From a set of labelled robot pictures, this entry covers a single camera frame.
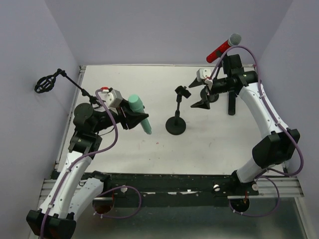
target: robotic arm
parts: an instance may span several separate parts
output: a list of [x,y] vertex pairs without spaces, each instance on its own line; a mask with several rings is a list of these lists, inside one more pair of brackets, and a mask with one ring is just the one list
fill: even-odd
[[[133,112],[129,102],[122,98],[119,91],[103,88],[103,93],[106,93],[106,105],[115,122],[121,123],[124,129],[134,128],[149,116],[145,113]],[[30,210],[26,218],[32,231],[38,236],[44,219],[44,237],[49,239],[71,238],[75,231],[76,221],[84,209],[92,203],[96,196],[108,189],[109,175],[93,172],[81,190],[74,195],[82,175],[94,158],[94,154],[81,160],[78,159],[84,154],[99,149],[102,138],[98,132],[113,125],[110,117],[106,112],[96,111],[89,103],[82,103],[75,108],[73,123],[75,132],[70,141],[69,153],[63,169],[50,194],[39,209],[37,211]]]
[[205,94],[201,94],[201,101],[192,107],[209,109],[209,99],[226,92],[234,92],[246,103],[258,125],[262,140],[252,149],[252,157],[249,161],[232,175],[239,183],[248,183],[254,181],[267,168],[289,160],[295,150],[290,139],[274,122],[262,97],[295,142],[299,141],[300,134],[297,129],[289,129],[288,125],[281,120],[265,94],[263,85],[261,85],[262,92],[259,92],[257,73],[245,72],[239,55],[226,56],[223,60],[223,68],[227,77],[213,80],[208,78],[210,69],[198,70],[197,78],[189,87],[205,85],[203,89]]

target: white table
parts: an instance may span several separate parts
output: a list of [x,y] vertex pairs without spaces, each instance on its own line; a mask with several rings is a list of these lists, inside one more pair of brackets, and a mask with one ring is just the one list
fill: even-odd
[[[132,130],[119,128],[118,143],[110,151],[96,155],[87,172],[94,170],[117,173],[162,174],[231,174],[251,158],[252,148],[261,140],[257,124],[245,103],[238,97],[236,115],[227,114],[227,94],[211,104],[210,110],[192,109],[200,100],[202,87],[189,89],[192,96],[183,99],[180,115],[186,121],[186,131],[174,136],[165,129],[166,120],[176,110],[175,88],[188,86],[200,67],[189,66],[88,66],[82,87],[94,94],[106,86],[119,90],[127,99],[140,96],[145,112],[150,115],[152,135],[138,125]],[[219,78],[224,77],[222,70]],[[79,94],[76,105],[88,102]],[[59,170],[61,170],[70,138],[66,136]],[[114,133],[103,136],[100,149],[114,140]],[[282,171],[281,165],[275,167]]]

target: red microphone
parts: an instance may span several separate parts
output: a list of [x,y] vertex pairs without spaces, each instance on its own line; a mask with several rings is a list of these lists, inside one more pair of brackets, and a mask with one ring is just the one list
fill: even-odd
[[218,47],[216,50],[214,50],[212,53],[209,54],[209,56],[206,57],[206,61],[208,63],[212,63],[214,60],[216,60],[219,56],[217,56],[217,52],[220,51],[221,53],[224,53],[229,47],[237,46],[241,41],[241,36],[237,33],[231,34],[229,39],[225,41],[220,47]]

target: gray wall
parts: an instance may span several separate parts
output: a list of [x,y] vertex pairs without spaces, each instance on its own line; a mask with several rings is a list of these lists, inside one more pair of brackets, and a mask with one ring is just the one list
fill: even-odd
[[43,0],[1,0],[0,32],[0,237],[25,239],[74,95],[60,78],[52,92],[33,88],[59,67],[76,79],[78,67]]
[[[282,119],[300,131],[305,157],[298,178],[319,235],[319,1],[294,0],[260,64],[268,96]],[[299,167],[295,153],[291,171]]]
[[[45,0],[80,64],[203,64],[231,33],[260,57],[292,0]],[[244,63],[252,63],[242,53]]]

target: green tube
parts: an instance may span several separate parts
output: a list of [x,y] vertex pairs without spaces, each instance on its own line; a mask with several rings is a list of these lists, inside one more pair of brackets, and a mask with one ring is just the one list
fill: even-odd
[[[128,101],[129,101],[130,108],[133,112],[145,113],[143,102],[138,95],[131,95]],[[144,119],[141,122],[141,126],[145,133],[147,134],[152,133],[152,128],[148,119]]]

